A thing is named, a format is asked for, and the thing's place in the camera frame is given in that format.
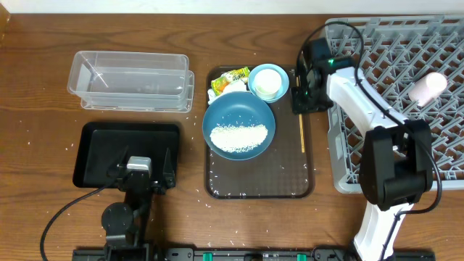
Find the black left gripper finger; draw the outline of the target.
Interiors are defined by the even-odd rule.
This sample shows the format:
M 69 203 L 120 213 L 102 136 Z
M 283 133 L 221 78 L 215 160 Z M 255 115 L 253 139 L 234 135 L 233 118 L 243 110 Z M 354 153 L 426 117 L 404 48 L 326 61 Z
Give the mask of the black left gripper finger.
M 107 168 L 107 176 L 110 178 L 118 178 L 126 170 L 128 163 L 128 147 L 121 149 L 111 161 Z
M 176 185 L 175 171 L 171 158 L 171 151 L 167 148 L 165 153 L 165 161 L 162 169 L 162 179 L 167 189 L 174 188 Z

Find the wooden chopstick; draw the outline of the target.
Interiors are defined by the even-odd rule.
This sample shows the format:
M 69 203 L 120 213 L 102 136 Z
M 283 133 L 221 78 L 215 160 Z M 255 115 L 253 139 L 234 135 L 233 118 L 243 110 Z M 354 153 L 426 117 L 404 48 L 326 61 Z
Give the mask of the wooden chopstick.
M 299 88 L 299 77 L 296 77 L 296 87 Z M 302 115 L 298 114 L 299 116 L 299 134 L 300 134 L 300 143 L 301 143 L 301 152 L 305 153 L 305 132 L 304 132 L 304 122 L 302 119 Z

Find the light blue bowl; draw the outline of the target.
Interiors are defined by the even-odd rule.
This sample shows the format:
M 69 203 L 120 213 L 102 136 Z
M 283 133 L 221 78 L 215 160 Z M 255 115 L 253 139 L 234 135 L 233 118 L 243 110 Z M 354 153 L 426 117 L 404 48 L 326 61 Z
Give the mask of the light blue bowl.
M 278 65 L 258 65 L 249 74 L 248 88 L 261 100 L 274 103 L 288 91 L 289 77 Z

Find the cream white cup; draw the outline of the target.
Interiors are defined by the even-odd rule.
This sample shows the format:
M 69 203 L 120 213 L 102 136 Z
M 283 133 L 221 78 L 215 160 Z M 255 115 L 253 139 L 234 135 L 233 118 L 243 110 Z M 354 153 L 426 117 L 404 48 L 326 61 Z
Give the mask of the cream white cup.
M 274 99 L 281 88 L 282 79 L 280 74 L 272 69 L 259 71 L 253 81 L 256 95 L 261 99 Z

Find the pink cup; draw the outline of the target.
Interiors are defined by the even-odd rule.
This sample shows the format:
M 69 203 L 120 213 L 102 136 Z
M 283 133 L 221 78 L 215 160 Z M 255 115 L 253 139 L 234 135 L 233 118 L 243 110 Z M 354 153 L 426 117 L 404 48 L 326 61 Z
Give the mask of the pink cup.
M 414 83 L 408 96 L 412 102 L 415 102 L 420 107 L 424 107 L 429 102 L 438 98 L 446 88 L 446 77 L 439 72 L 430 72 Z

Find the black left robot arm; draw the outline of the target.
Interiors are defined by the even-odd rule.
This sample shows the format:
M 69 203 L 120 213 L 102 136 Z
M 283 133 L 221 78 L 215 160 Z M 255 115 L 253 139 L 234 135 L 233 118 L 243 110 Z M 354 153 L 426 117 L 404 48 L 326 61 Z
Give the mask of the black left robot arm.
M 123 202 L 108 206 L 101 215 L 106 231 L 102 260 L 159 260 L 162 254 L 145 239 L 152 197 L 169 188 L 164 173 L 154 173 L 148 157 L 129 156 L 125 147 L 107 169 L 112 186 L 125 194 Z

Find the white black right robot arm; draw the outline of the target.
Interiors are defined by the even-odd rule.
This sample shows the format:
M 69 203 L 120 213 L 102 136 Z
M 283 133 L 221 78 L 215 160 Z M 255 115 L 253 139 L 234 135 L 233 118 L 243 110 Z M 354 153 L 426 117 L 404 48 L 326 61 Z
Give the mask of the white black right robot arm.
M 307 196 L 314 178 L 302 115 L 339 105 L 363 137 L 359 182 L 368 203 L 354 248 L 361 260 L 389 259 L 403 215 L 432 186 L 430 128 L 388 108 L 354 60 L 335 57 L 323 38 L 303 46 L 297 87 L 279 70 L 278 94 L 261 99 L 257 77 L 264 69 L 250 73 L 248 91 L 227 94 L 206 109 L 207 191 L 218 199 Z

